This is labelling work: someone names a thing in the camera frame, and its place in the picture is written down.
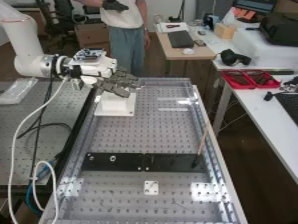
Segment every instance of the keyboard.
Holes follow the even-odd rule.
[[[88,19],[84,24],[98,24],[104,23],[102,19]]]
[[[195,41],[188,31],[177,31],[168,33],[173,48],[193,48]]]
[[[280,93],[276,95],[293,121],[298,125],[298,94]]]

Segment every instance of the person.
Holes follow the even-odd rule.
[[[100,7],[102,20],[110,26],[111,52],[119,66],[139,76],[143,73],[145,49],[151,38],[147,29],[145,0],[76,0]]]

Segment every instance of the metal table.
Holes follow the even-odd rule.
[[[0,90],[6,90],[12,83],[0,83]],[[43,105],[44,96],[48,89],[48,82],[39,82],[23,102],[19,105],[0,106],[0,188],[7,190],[10,170],[11,170],[11,145],[16,128],[26,116]],[[71,83],[67,83],[59,97],[51,103],[44,113],[43,124],[66,123],[74,127],[79,114],[82,112],[91,89],[82,91],[72,89]],[[24,125],[23,131],[30,127],[38,116],[35,116]],[[54,156],[63,150],[68,140],[70,131],[59,126],[43,128],[40,131],[39,150],[36,163],[39,160],[52,160]],[[14,175],[14,188],[26,189],[28,185],[32,154],[35,146],[35,131],[28,133],[16,145],[16,162]],[[48,178],[39,182],[39,186],[48,183]]]
[[[208,116],[189,79],[141,82],[135,117],[95,117],[91,107],[58,188],[58,223],[248,223],[212,128],[197,173],[83,170],[88,153],[197,153]],[[149,180],[159,195],[144,194]],[[54,216],[51,199],[40,223]]]

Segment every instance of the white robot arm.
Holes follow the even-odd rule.
[[[16,52],[15,67],[24,76],[63,78],[70,76],[76,88],[82,81],[104,91],[128,98],[129,89],[137,88],[137,79],[117,71],[117,60],[107,57],[104,49],[83,49],[74,58],[47,55],[38,38],[35,20],[0,0],[0,23]]]

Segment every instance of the mouse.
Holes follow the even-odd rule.
[[[192,48],[185,48],[184,54],[195,54],[195,50]]]

